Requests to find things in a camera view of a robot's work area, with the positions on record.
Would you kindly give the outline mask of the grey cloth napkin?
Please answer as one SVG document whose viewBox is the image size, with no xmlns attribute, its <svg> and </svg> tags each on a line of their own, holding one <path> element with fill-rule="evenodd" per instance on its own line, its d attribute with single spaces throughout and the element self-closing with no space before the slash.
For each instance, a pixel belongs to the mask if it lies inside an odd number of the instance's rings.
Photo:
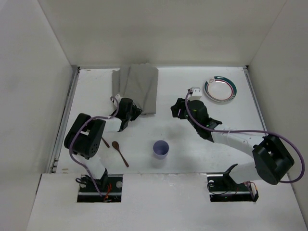
<svg viewBox="0 0 308 231">
<path fill-rule="evenodd" d="M 112 72 L 112 95 L 130 98 L 143 115 L 156 113 L 158 69 L 149 64 L 131 64 Z"/>
</svg>

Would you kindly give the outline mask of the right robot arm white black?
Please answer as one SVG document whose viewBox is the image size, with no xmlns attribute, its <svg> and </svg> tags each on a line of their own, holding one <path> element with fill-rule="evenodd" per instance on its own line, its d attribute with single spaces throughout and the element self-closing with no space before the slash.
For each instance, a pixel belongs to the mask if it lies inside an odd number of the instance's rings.
<svg viewBox="0 0 308 231">
<path fill-rule="evenodd" d="M 229 146 L 252 157 L 252 162 L 235 163 L 227 170 L 236 183 L 264 180 L 276 185 L 295 163 L 277 136 L 232 133 L 222 122 L 209 117 L 200 100 L 185 102 L 179 98 L 171 106 L 171 112 L 173 117 L 188 120 L 202 139 Z"/>
</svg>

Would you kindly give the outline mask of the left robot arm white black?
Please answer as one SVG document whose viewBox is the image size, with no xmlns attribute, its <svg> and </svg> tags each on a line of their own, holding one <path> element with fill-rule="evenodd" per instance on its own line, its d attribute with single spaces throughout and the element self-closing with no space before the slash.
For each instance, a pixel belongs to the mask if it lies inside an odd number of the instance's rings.
<svg viewBox="0 0 308 231">
<path fill-rule="evenodd" d="M 115 111 L 109 116 L 94 116 L 80 113 L 66 135 L 64 146 L 71 159 L 82 166 L 87 175 L 80 184 L 92 184 L 101 192 L 107 184 L 107 169 L 103 166 L 97 151 L 105 132 L 122 132 L 130 121 L 137 119 L 142 109 L 132 99 L 119 94 L 110 98 Z"/>
</svg>

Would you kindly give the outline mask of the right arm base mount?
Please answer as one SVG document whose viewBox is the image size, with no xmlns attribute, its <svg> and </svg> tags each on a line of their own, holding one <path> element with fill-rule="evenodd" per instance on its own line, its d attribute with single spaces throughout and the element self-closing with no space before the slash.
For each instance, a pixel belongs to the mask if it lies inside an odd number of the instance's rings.
<svg viewBox="0 0 308 231">
<path fill-rule="evenodd" d="M 208 174 L 207 189 L 210 202 L 253 202 L 259 199 L 254 182 L 236 183 L 229 175 Z"/>
</svg>

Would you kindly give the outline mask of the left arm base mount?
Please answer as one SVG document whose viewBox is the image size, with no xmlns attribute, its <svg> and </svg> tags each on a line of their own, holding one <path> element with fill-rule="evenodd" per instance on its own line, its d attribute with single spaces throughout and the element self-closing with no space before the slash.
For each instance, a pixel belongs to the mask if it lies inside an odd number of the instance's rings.
<svg viewBox="0 0 308 231">
<path fill-rule="evenodd" d="M 122 200 L 123 175 L 108 175 L 102 185 L 97 183 L 101 196 L 89 176 L 82 175 L 75 181 L 79 184 L 78 203 L 120 203 Z"/>
</svg>

